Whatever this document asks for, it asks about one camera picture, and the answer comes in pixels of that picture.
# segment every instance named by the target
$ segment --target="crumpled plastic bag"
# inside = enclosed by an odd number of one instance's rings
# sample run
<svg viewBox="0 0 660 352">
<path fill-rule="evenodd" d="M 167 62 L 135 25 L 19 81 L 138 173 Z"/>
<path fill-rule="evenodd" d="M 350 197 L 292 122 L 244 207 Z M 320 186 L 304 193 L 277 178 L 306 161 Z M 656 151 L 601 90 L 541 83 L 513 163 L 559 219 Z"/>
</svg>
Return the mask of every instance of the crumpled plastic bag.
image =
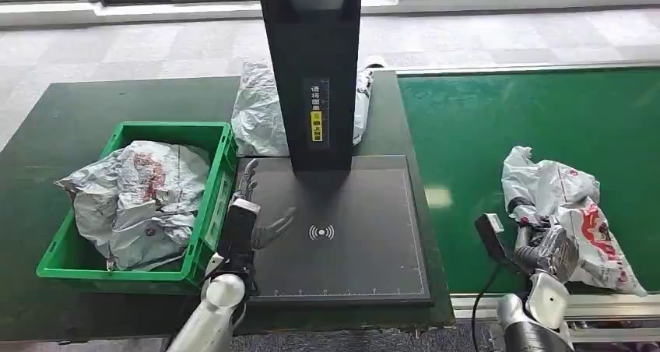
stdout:
<svg viewBox="0 0 660 352">
<path fill-rule="evenodd" d="M 531 157 L 531 148 L 516 146 L 504 160 L 502 188 L 509 217 L 532 225 L 540 225 L 541 216 L 559 221 L 580 255 L 569 281 L 645 296 L 598 207 L 595 177 L 556 161 L 533 163 Z"/>
<path fill-rule="evenodd" d="M 208 173 L 200 149 L 138 140 L 55 184 L 108 269 L 149 270 L 184 253 Z"/>
<path fill-rule="evenodd" d="M 353 120 L 354 146 L 362 140 L 367 130 L 373 82 L 371 70 L 358 71 Z M 238 156 L 289 156 L 275 74 L 268 62 L 243 64 L 231 127 L 238 145 Z"/>
</svg>

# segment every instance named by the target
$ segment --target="black cable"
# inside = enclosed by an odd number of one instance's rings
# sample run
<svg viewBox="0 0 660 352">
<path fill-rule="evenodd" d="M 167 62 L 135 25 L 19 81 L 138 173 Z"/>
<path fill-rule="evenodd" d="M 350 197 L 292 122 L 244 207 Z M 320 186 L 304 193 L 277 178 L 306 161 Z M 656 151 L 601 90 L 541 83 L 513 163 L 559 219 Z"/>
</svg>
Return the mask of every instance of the black cable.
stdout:
<svg viewBox="0 0 660 352">
<path fill-rule="evenodd" d="M 481 300 L 483 295 L 490 288 L 490 285 L 493 284 L 493 282 L 495 281 L 495 278 L 497 278 L 497 274 L 500 273 L 501 268 L 502 265 L 500 265 L 500 263 L 497 263 L 497 266 L 495 266 L 495 270 L 493 270 L 493 273 L 490 274 L 490 278 L 488 279 L 488 282 L 486 282 L 486 286 L 484 286 L 483 290 L 481 290 L 481 292 L 479 292 L 479 294 L 476 295 L 475 304 L 472 306 L 472 343 L 474 344 L 475 352 L 479 352 L 479 344 L 476 342 L 476 307 L 479 305 L 479 300 Z"/>
</svg>

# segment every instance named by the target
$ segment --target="floor tile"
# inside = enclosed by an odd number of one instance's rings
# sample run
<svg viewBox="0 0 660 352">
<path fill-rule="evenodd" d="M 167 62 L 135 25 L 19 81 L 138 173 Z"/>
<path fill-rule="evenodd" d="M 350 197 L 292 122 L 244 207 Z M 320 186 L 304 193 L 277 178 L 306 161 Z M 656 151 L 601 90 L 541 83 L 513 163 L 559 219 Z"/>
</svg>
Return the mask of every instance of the floor tile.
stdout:
<svg viewBox="0 0 660 352">
<path fill-rule="evenodd" d="M 230 20 L 186 23 L 174 39 L 167 58 L 230 58 L 239 25 L 240 22 Z"/>
<path fill-rule="evenodd" d="M 92 74 L 92 81 L 122 81 L 128 79 L 156 79 L 164 61 L 158 62 L 102 62 Z"/>
<path fill-rule="evenodd" d="M 617 50 L 626 60 L 660 60 L 660 44 L 652 46 L 624 46 Z"/>
<path fill-rule="evenodd" d="M 467 19 L 467 25 L 479 34 L 487 50 L 548 48 L 548 44 L 536 31 L 533 16 L 471 16 Z"/>
<path fill-rule="evenodd" d="M 411 26 L 420 35 L 424 51 L 481 50 L 483 42 L 466 16 L 430 16 L 414 18 Z"/>
<path fill-rule="evenodd" d="M 564 63 L 618 62 L 623 59 L 614 47 L 553 48 L 552 51 Z"/>
<path fill-rule="evenodd" d="M 360 53 L 420 52 L 422 28 L 412 17 L 363 17 L 360 20 Z"/>
<path fill-rule="evenodd" d="M 235 21 L 236 34 L 231 46 L 232 58 L 270 59 L 270 50 L 263 21 Z"/>
<path fill-rule="evenodd" d="M 482 68 L 497 63 L 488 51 L 429 52 L 429 66 L 433 68 Z"/>
<path fill-rule="evenodd" d="M 585 17 L 614 46 L 660 44 L 660 29 L 635 11 L 587 12 Z"/>
<path fill-rule="evenodd" d="M 547 13 L 534 16 L 534 29 L 549 47 L 608 46 L 609 42 L 586 19 L 584 13 Z"/>
<path fill-rule="evenodd" d="M 428 58 L 425 52 L 392 52 L 380 54 L 388 67 L 412 67 L 428 65 Z"/>
<path fill-rule="evenodd" d="M 526 50 L 490 50 L 497 64 L 556 64 L 559 60 L 548 48 Z"/>
<path fill-rule="evenodd" d="M 54 34 L 47 30 L 23 30 L 5 33 L 0 39 L 2 65 L 34 65 L 48 49 Z"/>
<path fill-rule="evenodd" d="M 159 78 L 194 78 L 226 76 L 229 59 L 177 60 L 163 63 Z"/>
<path fill-rule="evenodd" d="M 53 30 L 54 39 L 39 62 L 100 62 L 119 34 L 116 26 Z"/>
<path fill-rule="evenodd" d="M 180 28 L 170 24 L 123 26 L 106 53 L 104 62 L 164 60 Z"/>
</svg>

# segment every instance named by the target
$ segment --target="green basket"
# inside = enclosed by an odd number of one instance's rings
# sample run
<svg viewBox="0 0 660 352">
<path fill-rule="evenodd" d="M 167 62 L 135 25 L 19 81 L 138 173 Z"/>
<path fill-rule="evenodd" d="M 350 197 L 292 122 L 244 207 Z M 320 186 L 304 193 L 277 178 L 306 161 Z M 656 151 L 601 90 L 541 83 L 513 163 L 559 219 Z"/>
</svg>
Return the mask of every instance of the green basket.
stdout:
<svg viewBox="0 0 660 352">
<path fill-rule="evenodd" d="M 227 123 L 123 122 L 117 126 L 101 158 L 134 140 L 199 147 L 212 161 L 190 244 L 182 260 L 151 271 L 106 270 L 105 258 L 78 234 L 69 211 L 37 267 L 41 278 L 58 279 L 85 292 L 195 294 L 206 264 L 216 250 L 236 174 L 236 143 Z"/>
</svg>

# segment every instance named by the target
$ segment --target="robotic finger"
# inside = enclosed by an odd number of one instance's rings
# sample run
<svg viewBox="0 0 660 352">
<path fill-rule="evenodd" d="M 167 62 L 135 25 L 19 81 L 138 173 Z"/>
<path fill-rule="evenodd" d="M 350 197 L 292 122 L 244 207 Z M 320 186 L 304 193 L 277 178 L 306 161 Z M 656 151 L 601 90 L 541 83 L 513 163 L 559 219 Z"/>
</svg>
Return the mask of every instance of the robotic finger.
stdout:
<svg viewBox="0 0 660 352">
<path fill-rule="evenodd" d="M 256 227 L 252 231 L 252 249 L 262 249 L 279 238 L 291 226 L 295 207 L 289 208 L 282 218 L 267 227 Z"/>
</svg>

